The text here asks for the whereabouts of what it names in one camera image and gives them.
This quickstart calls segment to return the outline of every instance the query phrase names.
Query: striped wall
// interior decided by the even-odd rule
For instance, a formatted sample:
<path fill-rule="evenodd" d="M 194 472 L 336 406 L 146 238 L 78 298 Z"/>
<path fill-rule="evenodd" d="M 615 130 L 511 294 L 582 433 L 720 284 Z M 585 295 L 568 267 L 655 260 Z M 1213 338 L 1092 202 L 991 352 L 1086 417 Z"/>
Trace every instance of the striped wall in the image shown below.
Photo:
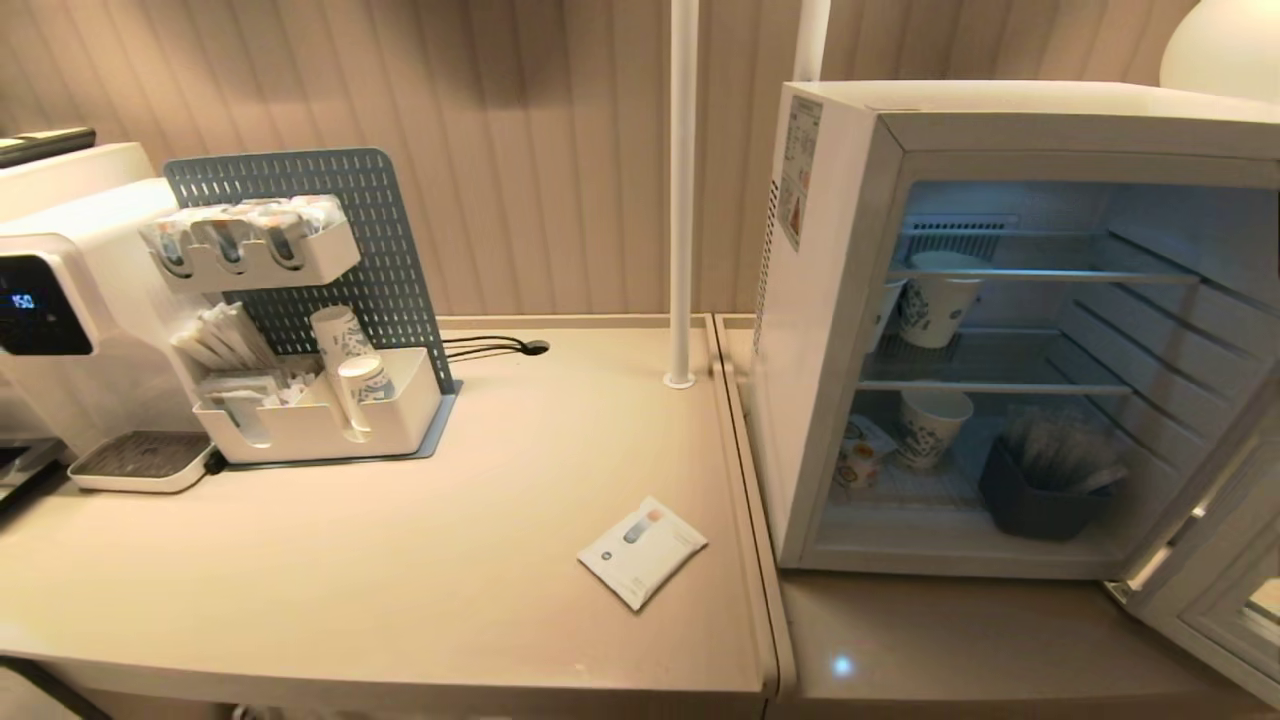
<path fill-rule="evenodd" d="M 827 79 L 1153 83 L 1194 0 L 835 0 Z M 701 0 L 695 307 L 749 310 L 799 0 Z M 0 0 L 0 135 L 376 145 L 448 314 L 660 311 L 667 0 Z"/>

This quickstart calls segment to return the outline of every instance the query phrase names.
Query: lamp shade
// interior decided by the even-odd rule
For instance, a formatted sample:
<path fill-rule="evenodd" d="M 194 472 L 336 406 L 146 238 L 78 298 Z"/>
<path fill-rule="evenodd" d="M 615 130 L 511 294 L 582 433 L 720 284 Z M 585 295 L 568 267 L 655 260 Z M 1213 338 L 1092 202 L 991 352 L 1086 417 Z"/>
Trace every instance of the lamp shade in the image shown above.
<path fill-rule="evenodd" d="M 1280 0 L 1202 0 L 1169 38 L 1160 85 L 1280 102 Z"/>

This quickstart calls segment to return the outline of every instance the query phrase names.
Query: countertop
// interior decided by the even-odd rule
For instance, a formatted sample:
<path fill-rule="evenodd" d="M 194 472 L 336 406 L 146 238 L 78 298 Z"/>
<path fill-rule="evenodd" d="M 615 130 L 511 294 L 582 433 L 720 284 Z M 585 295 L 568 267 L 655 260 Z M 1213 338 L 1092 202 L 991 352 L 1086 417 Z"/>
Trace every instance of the countertop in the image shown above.
<path fill-rule="evenodd" d="M 717 320 L 742 392 L 754 318 Z M 788 643 L 771 717 L 1280 716 L 1100 583 L 781 571 L 778 584 Z"/>
<path fill-rule="evenodd" d="M 708 323 L 673 391 L 666 316 L 445 320 L 552 348 L 456 363 L 435 457 L 40 498 L 0 532 L 0 653 L 191 700 L 763 705 L 776 661 Z M 710 542 L 636 614 L 575 556 L 649 495 Z"/>

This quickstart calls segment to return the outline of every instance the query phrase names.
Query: printed label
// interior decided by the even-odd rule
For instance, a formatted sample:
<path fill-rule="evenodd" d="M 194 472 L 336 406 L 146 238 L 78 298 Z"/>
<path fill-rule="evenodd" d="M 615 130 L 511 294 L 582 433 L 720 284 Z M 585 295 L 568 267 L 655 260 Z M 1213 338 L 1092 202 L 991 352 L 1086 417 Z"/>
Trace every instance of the printed label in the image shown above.
<path fill-rule="evenodd" d="M 782 154 L 782 187 L 778 209 L 782 211 L 782 229 L 791 247 L 800 250 L 804 229 L 804 206 L 809 197 L 809 177 L 813 174 L 813 154 L 818 147 L 818 126 L 822 123 L 822 104 L 800 97 L 791 99 L 791 117 L 787 120 L 787 145 Z"/>

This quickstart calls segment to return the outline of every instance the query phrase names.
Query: white pole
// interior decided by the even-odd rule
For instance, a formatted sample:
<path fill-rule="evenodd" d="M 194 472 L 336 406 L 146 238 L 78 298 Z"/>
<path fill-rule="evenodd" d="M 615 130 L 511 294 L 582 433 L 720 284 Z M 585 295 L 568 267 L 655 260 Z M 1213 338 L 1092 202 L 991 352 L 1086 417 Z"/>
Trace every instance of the white pole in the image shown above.
<path fill-rule="evenodd" d="M 694 263 L 694 135 L 698 120 L 698 0 L 671 0 L 671 372 L 667 387 L 694 384 L 689 314 Z"/>
<path fill-rule="evenodd" d="M 827 20 L 831 0 L 804 0 L 800 5 L 800 31 L 796 33 L 795 82 L 815 82 L 822 77 L 822 53 L 827 49 Z"/>

